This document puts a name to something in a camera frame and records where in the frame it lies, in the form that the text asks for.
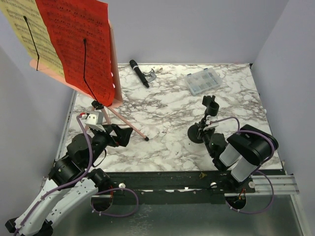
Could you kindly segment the pink perforated music stand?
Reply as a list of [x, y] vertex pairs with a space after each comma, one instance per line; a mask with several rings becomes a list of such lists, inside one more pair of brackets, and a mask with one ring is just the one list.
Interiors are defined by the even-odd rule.
[[[136, 127], [134, 127], [128, 120], [126, 120], [122, 115], [120, 115], [118, 112], [116, 112], [115, 108], [119, 107], [123, 103], [122, 98], [122, 91], [121, 91], [121, 84], [120, 84], [120, 78], [119, 78], [119, 70], [118, 70], [118, 63], [117, 63], [117, 56], [116, 56], [116, 47], [115, 47], [115, 39], [114, 39], [114, 31], [112, 24], [109, 22], [110, 26], [110, 55], [111, 55], [111, 72], [113, 74], [113, 87], [115, 89], [115, 96], [114, 100], [112, 102], [112, 105], [107, 107], [108, 110], [110, 110], [115, 116], [117, 116], [120, 120], [122, 120], [126, 125], [131, 127], [137, 134], [139, 134], [145, 141], [148, 141], [149, 138], [143, 134], [141, 131], [139, 131]], [[79, 88], [68, 84], [65, 81], [65, 78], [63, 76], [60, 76], [56, 72], [54, 72], [52, 69], [49, 69], [47, 66], [45, 66], [43, 63], [39, 63], [38, 65], [38, 71], [44, 73], [45, 75], [57, 80], [58, 82], [74, 89], [75, 91], [78, 91], [84, 95], [87, 95], [89, 98], [92, 98], [87, 93], [83, 92]]]

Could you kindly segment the black handheld microphone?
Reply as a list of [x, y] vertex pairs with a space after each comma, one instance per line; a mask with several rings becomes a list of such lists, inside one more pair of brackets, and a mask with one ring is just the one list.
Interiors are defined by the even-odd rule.
[[149, 88], [149, 83], [146, 80], [145, 76], [143, 75], [142, 71], [140, 70], [137, 62], [135, 60], [130, 60], [129, 64], [131, 66], [131, 68], [135, 71], [135, 73], [137, 74], [138, 78], [140, 79], [141, 83], [146, 87]]

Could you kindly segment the black clip-on holder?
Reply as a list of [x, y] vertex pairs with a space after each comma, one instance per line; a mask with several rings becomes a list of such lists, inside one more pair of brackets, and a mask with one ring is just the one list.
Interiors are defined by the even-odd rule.
[[202, 105], [206, 107], [204, 117], [198, 123], [193, 124], [188, 129], [188, 138], [196, 144], [209, 142], [215, 128], [207, 128], [207, 117], [215, 117], [219, 111], [219, 104], [215, 101], [215, 96], [203, 96]]

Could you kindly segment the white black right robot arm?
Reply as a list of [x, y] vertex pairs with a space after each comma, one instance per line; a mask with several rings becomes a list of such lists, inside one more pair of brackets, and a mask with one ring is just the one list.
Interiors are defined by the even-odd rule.
[[224, 181], [227, 189], [233, 193], [243, 189], [244, 182], [263, 163], [271, 159], [279, 147], [276, 138], [249, 124], [228, 138], [222, 133], [216, 133], [214, 127], [202, 131], [199, 125], [194, 126], [195, 131], [192, 127], [189, 128], [189, 139], [205, 145], [214, 166], [219, 171], [226, 171], [235, 165]]

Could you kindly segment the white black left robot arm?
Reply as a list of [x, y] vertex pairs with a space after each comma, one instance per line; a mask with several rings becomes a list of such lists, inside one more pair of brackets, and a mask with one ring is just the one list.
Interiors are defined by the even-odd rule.
[[101, 125], [76, 135], [64, 157], [55, 161], [43, 188], [19, 217], [5, 226], [13, 235], [50, 236], [53, 227], [73, 208], [94, 194], [113, 194], [117, 190], [110, 177], [94, 165], [107, 147], [126, 147], [132, 128], [116, 124]]

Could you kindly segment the yellow sheet music page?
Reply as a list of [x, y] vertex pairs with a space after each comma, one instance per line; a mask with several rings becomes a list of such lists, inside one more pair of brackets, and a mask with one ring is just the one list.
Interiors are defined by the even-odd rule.
[[30, 57], [60, 76], [62, 63], [34, 0], [1, 0], [0, 9]]

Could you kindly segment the red paper sheet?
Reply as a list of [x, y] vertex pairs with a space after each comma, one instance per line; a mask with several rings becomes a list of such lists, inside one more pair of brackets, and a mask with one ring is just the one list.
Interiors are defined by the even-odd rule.
[[108, 4], [98, 0], [38, 0], [36, 4], [65, 81], [110, 106], [115, 89]]

